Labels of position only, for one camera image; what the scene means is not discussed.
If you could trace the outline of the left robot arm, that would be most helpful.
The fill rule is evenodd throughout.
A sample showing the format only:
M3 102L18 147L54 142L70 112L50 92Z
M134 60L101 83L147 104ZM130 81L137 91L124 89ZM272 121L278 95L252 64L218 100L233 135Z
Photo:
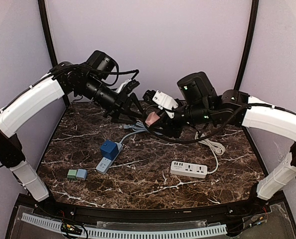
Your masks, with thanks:
M49 198L50 192L26 160L16 134L18 129L43 108L70 93L98 104L105 110L104 117L111 117L112 122L135 122L143 112L133 93L139 85L135 77L116 91L102 81L109 75L123 74L108 69L99 70L87 63L63 62L0 109L0 162L20 180L36 201Z

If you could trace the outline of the blue cube socket adapter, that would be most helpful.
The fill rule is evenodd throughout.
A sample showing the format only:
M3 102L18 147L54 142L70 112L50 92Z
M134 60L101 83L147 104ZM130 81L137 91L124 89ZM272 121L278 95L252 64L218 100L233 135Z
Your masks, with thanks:
M118 145L115 142L106 140L100 147L100 152L104 158L114 160L119 150Z

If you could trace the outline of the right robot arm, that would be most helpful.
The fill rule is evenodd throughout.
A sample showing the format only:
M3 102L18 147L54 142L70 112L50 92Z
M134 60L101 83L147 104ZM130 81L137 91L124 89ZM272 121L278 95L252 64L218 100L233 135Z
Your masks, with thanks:
M256 196L269 200L296 177L296 113L268 104L237 90L217 95L204 72L192 73L177 82L186 104L180 106L171 96L157 91L152 100L166 110L175 128L185 124L227 124L262 129L294 143L285 159L256 185Z

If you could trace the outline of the pink plug adapter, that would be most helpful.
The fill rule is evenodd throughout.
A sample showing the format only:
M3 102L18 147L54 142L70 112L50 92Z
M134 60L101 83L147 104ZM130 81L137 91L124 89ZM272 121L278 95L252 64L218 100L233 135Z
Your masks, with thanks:
M153 125L154 123L156 123L158 120L160 119L160 116L156 113L156 112L151 112L146 120L145 123L148 127L150 127L151 125Z

